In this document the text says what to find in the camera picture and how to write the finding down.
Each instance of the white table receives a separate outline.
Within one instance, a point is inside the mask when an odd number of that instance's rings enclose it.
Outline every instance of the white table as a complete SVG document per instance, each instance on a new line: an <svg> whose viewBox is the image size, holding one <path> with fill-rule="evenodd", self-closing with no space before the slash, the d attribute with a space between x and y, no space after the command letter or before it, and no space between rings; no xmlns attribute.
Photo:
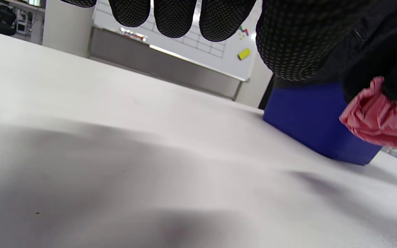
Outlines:
<svg viewBox="0 0 397 248"><path fill-rule="evenodd" d="M261 114L0 35L0 247L397 247L396 158Z"/></svg>

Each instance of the blue container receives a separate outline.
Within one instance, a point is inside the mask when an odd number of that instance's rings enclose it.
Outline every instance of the blue container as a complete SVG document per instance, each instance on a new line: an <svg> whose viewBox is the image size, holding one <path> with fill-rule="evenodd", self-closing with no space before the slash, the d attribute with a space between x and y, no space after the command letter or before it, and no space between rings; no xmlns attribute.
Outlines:
<svg viewBox="0 0 397 248"><path fill-rule="evenodd" d="M355 137L339 121L346 105L341 83L274 88L263 119L326 157L367 165L381 146Z"/></svg>

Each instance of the yellow magnet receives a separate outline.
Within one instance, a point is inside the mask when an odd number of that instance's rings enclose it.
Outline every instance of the yellow magnet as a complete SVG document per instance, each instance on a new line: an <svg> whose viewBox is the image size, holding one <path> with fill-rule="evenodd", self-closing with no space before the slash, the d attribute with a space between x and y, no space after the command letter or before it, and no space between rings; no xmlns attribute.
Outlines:
<svg viewBox="0 0 397 248"><path fill-rule="evenodd" d="M249 48L246 48L244 50L242 50L239 54L238 54L238 59L239 60L244 60L245 58L247 58L247 56L249 56L251 54L251 50Z"/></svg>

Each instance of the crumpled pink fabric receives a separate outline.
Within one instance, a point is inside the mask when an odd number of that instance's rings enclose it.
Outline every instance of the crumpled pink fabric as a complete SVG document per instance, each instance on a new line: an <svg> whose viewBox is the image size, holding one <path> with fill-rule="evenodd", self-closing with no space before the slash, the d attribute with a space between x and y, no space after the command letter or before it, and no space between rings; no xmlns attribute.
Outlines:
<svg viewBox="0 0 397 248"><path fill-rule="evenodd" d="M383 94L384 77L375 77L347 105L340 121L364 141L397 148L397 102Z"/></svg>

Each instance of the glove finger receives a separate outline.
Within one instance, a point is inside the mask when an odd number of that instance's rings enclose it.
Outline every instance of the glove finger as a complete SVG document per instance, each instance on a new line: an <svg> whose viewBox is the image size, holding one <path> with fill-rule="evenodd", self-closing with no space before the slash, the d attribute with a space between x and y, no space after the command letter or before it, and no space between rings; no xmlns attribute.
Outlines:
<svg viewBox="0 0 397 248"><path fill-rule="evenodd" d="M63 2L82 8L91 8L96 5L96 0L62 0Z"/></svg>
<svg viewBox="0 0 397 248"><path fill-rule="evenodd" d="M278 77L306 80L374 2L265 0L257 23L260 57Z"/></svg>
<svg viewBox="0 0 397 248"><path fill-rule="evenodd" d="M197 0L154 0L157 29L164 36L179 38L192 25Z"/></svg>
<svg viewBox="0 0 397 248"><path fill-rule="evenodd" d="M126 27L142 25L150 15L150 0L109 0L114 18Z"/></svg>
<svg viewBox="0 0 397 248"><path fill-rule="evenodd" d="M254 4L255 0L202 0L202 36L208 41L226 40L237 31Z"/></svg>

